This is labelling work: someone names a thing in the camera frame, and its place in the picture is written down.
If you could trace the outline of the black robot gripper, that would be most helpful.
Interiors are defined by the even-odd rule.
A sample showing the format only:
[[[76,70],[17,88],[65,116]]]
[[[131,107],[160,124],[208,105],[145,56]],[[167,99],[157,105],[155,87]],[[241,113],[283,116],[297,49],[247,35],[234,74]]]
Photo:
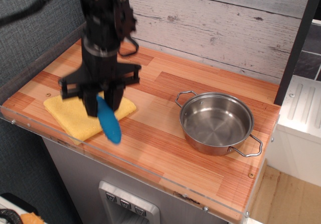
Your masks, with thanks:
[[[107,105],[118,110],[126,86],[139,83],[141,66],[117,61],[119,42],[107,51],[83,37],[81,47],[80,67],[59,80],[62,98],[82,98],[87,115],[97,117],[97,95],[103,91]]]

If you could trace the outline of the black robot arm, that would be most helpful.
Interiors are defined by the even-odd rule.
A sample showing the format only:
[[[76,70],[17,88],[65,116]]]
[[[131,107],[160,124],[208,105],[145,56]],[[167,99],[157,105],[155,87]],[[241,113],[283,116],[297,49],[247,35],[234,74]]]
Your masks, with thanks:
[[[139,64],[119,63],[124,39],[131,40],[136,19],[129,0],[80,0],[86,25],[81,38],[82,63],[61,78],[61,97],[79,97],[91,117],[98,115],[97,95],[116,111],[127,85],[139,83]]]

